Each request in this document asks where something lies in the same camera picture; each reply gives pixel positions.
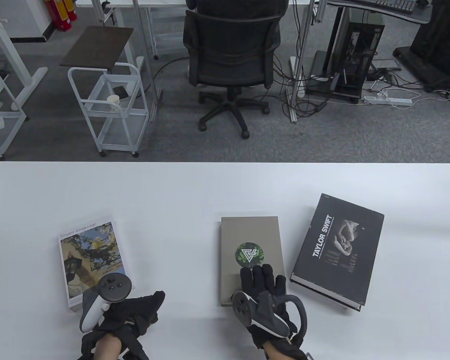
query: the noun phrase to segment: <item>keyboard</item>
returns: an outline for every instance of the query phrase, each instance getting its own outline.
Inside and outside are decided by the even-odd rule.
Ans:
[[[378,8],[394,10],[398,12],[413,12],[415,0],[351,0],[364,5],[376,6]]]

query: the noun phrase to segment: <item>phone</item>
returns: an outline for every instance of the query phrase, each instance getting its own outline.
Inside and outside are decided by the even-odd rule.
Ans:
[[[386,69],[386,70],[402,70],[400,65],[392,59],[386,58],[383,60],[372,60],[372,65],[377,69]]]

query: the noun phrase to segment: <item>taylor swift book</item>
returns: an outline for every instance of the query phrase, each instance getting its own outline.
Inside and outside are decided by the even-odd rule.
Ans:
[[[290,280],[360,311],[384,216],[322,194]]]
[[[116,225],[102,217],[63,231],[58,236],[69,308],[80,307],[83,292],[109,273],[126,274]]]

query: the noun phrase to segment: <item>red fire extinguisher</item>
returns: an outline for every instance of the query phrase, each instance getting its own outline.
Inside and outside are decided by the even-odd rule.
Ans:
[[[63,0],[45,0],[45,3],[47,4],[48,10],[50,11],[50,15],[52,15],[53,22],[55,23],[57,29],[61,31],[70,30],[72,24]]]
[[[75,21],[77,19],[77,14],[75,12],[74,2],[72,0],[63,0],[67,12],[69,14],[70,21]]]

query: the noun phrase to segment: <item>white wall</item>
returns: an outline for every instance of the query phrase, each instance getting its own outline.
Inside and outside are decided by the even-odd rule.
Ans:
[[[11,38],[39,38],[52,22],[44,0],[0,0],[0,18]]]

